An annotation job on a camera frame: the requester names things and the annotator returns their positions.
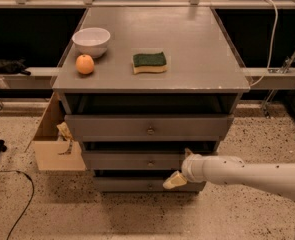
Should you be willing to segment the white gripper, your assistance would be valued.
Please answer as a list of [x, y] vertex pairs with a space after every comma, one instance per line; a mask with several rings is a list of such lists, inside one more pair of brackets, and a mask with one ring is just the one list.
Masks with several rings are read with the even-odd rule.
[[192, 183], [201, 183], [205, 181], [203, 173], [203, 164], [205, 158], [199, 154], [193, 154], [189, 148], [184, 149], [185, 159], [182, 163], [181, 172], [175, 171], [169, 178], [167, 178], [163, 187], [165, 189], [173, 189], [184, 186], [187, 180]]

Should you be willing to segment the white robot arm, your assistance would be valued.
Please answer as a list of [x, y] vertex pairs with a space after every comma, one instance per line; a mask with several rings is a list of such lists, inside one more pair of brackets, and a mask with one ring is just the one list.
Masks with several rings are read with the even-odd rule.
[[188, 148], [181, 169], [167, 178], [163, 187], [202, 182], [244, 185], [295, 201], [295, 163], [245, 163], [239, 157], [203, 156]]

